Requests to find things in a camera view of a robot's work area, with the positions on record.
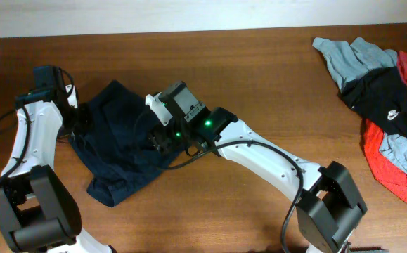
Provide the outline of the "navy blue shorts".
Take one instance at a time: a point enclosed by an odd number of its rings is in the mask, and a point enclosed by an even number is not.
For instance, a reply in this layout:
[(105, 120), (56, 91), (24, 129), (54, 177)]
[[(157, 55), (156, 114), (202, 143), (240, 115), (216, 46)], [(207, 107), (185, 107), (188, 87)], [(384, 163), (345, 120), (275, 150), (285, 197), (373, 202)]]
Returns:
[(69, 142), (93, 174), (86, 191), (107, 207), (115, 207), (154, 181), (183, 151), (162, 155), (147, 133), (159, 123), (154, 113), (139, 118), (144, 100), (116, 80), (86, 103), (93, 126)]

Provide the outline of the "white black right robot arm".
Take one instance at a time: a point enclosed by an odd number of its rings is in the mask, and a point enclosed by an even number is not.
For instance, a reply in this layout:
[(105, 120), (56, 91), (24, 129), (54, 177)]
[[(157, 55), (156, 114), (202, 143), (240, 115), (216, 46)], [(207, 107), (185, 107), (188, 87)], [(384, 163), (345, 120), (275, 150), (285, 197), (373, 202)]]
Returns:
[(338, 162), (322, 167), (256, 134), (233, 113), (193, 107), (188, 114), (169, 112), (165, 104), (149, 106), (160, 121), (152, 140), (161, 151), (165, 141), (189, 141), (201, 155), (214, 153), (238, 163), (277, 188), (291, 201), (308, 252), (346, 252), (348, 239), (367, 212), (349, 170)]

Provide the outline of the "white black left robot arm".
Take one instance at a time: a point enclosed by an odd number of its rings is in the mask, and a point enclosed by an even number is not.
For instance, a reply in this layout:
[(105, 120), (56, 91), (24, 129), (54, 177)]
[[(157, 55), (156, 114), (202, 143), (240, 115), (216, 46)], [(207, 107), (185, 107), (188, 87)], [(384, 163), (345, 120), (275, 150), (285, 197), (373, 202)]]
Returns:
[(0, 232), (12, 252), (113, 252), (82, 226), (79, 207), (54, 172), (65, 98), (46, 92), (18, 96), (18, 129), (0, 176)]

